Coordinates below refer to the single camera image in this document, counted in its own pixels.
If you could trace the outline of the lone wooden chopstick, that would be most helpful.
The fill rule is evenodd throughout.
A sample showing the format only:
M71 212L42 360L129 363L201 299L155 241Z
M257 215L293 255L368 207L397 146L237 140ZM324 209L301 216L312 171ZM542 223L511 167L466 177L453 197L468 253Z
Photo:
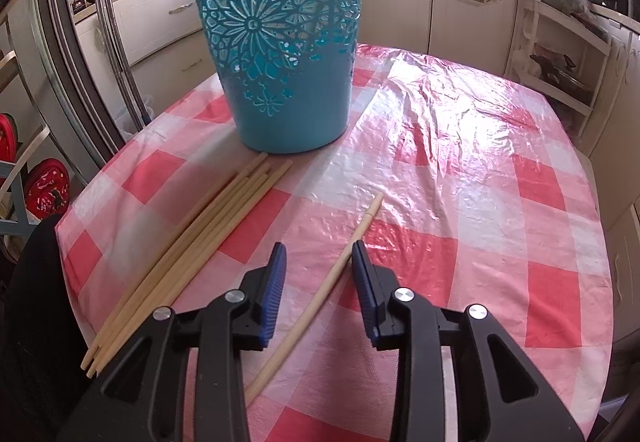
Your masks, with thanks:
M374 199L356 226L355 231L352 233L349 241L333 263L333 266L331 266L331 269L328 274L326 274L326 277L314 296L311 298L308 306L306 306L303 313L300 314L300 317L296 320L285 338L270 356L269 360L265 362L264 366L262 366L262 369L259 371L255 379L246 387L244 396L246 405L252 404L254 399L262 393L262 390L267 387L267 384L270 383L271 379L278 370L280 370L281 366L295 349L296 344L298 344L299 340L303 338L304 333L321 310L330 293L333 292L333 288L338 280L342 277L343 271L350 258L350 253L352 252L352 246L354 246L356 241L361 240L363 235L366 234L373 219L378 214L378 210L381 208L383 199L384 196L382 193L378 193L374 196Z

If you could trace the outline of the white storage rack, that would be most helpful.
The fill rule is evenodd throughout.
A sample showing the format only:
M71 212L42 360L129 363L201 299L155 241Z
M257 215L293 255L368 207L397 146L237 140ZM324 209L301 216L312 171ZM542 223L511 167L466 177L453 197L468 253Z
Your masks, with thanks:
M506 76L541 93L576 141L593 115L611 53L610 36L542 0L518 0Z

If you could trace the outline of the teal perforated plastic basket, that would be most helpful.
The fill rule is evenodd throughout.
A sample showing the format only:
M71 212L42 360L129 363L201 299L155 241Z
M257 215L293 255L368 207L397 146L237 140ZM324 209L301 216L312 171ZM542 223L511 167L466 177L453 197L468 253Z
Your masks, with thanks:
M361 0L195 0L241 141L316 150L347 128Z

